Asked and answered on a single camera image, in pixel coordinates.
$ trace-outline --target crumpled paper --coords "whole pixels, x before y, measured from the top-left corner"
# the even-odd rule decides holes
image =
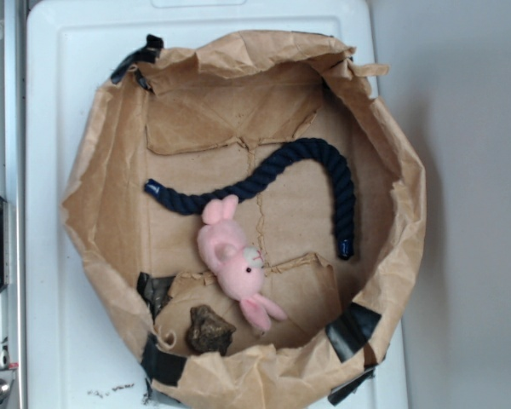
[[[195,408],[300,408],[384,358],[422,257],[425,175],[383,100],[370,98],[365,77],[387,68],[356,66],[353,52],[319,34],[235,32],[138,63],[152,92],[135,70],[96,92],[61,214],[119,336],[139,360],[148,333],[163,350],[190,354],[182,328],[201,299],[241,326],[228,356],[192,354],[176,387],[154,380],[155,389]],[[326,139],[347,158],[356,256],[336,257],[333,197],[316,163],[292,165],[242,203],[236,220],[267,262],[263,294],[291,317],[254,337],[205,273],[200,217],[169,212],[142,187],[152,177],[208,192],[244,179],[301,135]],[[179,274],[155,323],[135,289],[140,271]],[[341,363],[323,328],[352,300],[382,318],[366,347]]]

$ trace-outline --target brown rock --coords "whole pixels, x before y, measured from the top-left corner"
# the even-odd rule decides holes
[[[216,314],[208,305],[191,308],[192,325],[187,331],[187,342],[198,352],[219,351],[223,356],[237,330]]]

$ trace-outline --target navy blue rope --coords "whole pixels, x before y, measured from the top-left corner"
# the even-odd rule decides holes
[[[322,139],[301,138],[285,143],[254,170],[251,176],[234,185],[201,195],[178,193],[150,179],[144,190],[161,205],[181,215],[201,214],[212,199],[223,199],[229,194],[238,196],[238,201],[252,199],[264,191],[285,168],[302,159],[320,162],[330,174],[335,195],[334,235],[340,258],[347,260],[353,255],[354,186],[347,160],[339,151]]]

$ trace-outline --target black tape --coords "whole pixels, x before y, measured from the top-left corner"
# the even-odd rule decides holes
[[[174,277],[153,278],[150,274],[140,273],[136,290],[146,302],[153,320],[170,301],[169,289]]]
[[[352,302],[339,318],[325,327],[325,333],[341,362],[352,358],[367,344],[381,317],[375,311]],[[374,366],[368,367],[361,376],[333,389],[327,397],[328,401],[334,406],[338,405],[366,379],[374,377],[374,370]]]
[[[155,335],[147,336],[141,365],[151,380],[155,379],[164,385],[178,386],[186,362],[185,356],[169,354],[157,348]]]
[[[380,319],[380,314],[352,302],[339,318],[325,327],[341,362],[349,360],[364,347]]]
[[[161,53],[161,49],[164,47],[164,41],[162,38],[155,37],[152,34],[148,34],[146,37],[146,45],[141,49],[137,49],[134,53],[128,55],[118,67],[114,70],[110,79],[113,84],[118,84],[123,77],[127,74],[130,66],[135,64],[136,62],[151,62],[152,64],[159,57]],[[144,89],[149,89],[147,82],[143,78],[141,74],[139,74],[136,78],[138,84],[142,86]]]
[[[359,385],[361,385],[367,379],[373,377],[375,377],[375,367],[367,369],[364,373],[362,373],[352,382],[349,382],[343,386],[333,389],[333,391],[331,391],[330,395],[327,397],[327,400],[331,405],[337,406],[339,403],[345,400],[352,392],[355,392]]]

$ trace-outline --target plush toy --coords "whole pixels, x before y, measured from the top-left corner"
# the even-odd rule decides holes
[[[198,251],[230,298],[240,302],[244,317],[255,328],[268,331],[271,319],[286,320],[288,316],[275,302],[262,296],[263,257],[248,245],[240,226],[233,220],[238,197],[213,199],[203,211],[206,224],[198,233]]]

